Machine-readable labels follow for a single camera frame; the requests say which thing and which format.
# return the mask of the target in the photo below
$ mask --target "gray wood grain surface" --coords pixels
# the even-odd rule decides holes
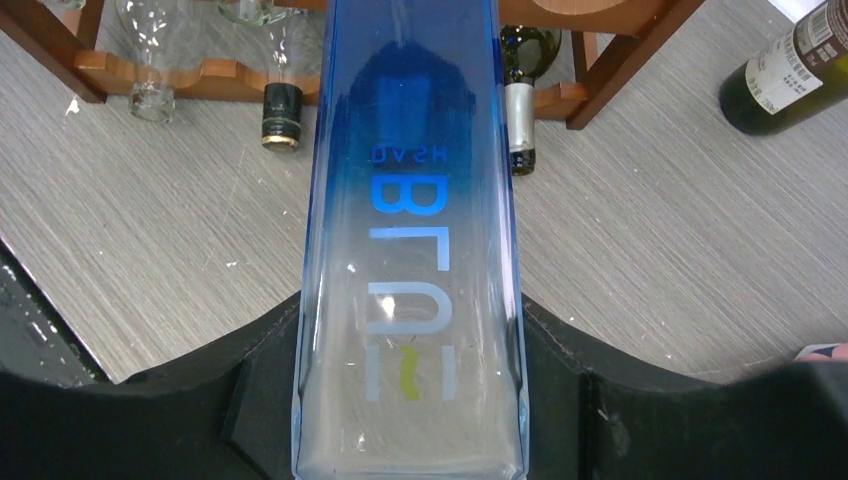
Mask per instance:
[[[588,128],[539,122],[539,168],[514,185],[525,292],[716,381],[848,340],[848,111],[752,139],[716,102],[789,26],[768,0],[707,0]],[[0,79],[0,235],[113,380],[298,290],[311,147],[264,151],[259,105],[179,101],[167,126],[122,97],[74,113],[5,36]]]

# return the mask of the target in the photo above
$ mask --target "wine rack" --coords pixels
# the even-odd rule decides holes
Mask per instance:
[[[91,103],[126,95],[133,64],[95,50],[105,1],[88,0],[82,10],[57,18],[37,0],[0,0],[0,29],[41,62],[79,97]],[[659,50],[704,0],[500,0],[504,24],[571,32],[575,82],[560,82],[536,94],[536,115],[582,129]],[[326,0],[277,0],[278,5],[325,9]],[[614,34],[599,54],[597,34]],[[173,75],[176,95],[261,102],[266,83],[232,59],[207,58],[199,69]],[[320,79],[297,80],[307,104],[318,100]]]

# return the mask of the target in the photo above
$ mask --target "black bottle cap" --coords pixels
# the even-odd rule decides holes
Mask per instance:
[[[536,149],[509,152],[509,166],[515,177],[530,175],[536,170]]]
[[[262,109],[262,146],[274,152],[286,152],[300,145],[300,112],[303,90],[289,83],[265,86]]]

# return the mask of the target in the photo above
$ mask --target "black plastic part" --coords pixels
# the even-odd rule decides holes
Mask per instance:
[[[269,83],[265,86],[262,108],[263,145],[274,147],[265,140],[278,137],[300,142],[303,90],[289,83]]]
[[[841,478],[848,364],[717,386],[523,298],[531,480]],[[0,478],[291,478],[299,295],[120,385],[0,372]]]
[[[509,167],[515,177],[530,175],[536,170],[536,149],[509,152]]]
[[[106,380],[100,366],[2,240],[0,370],[62,387]]]

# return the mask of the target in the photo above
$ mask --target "blue plastic container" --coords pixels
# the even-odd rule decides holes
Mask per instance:
[[[292,408],[300,479],[518,479],[496,2],[330,0]]]

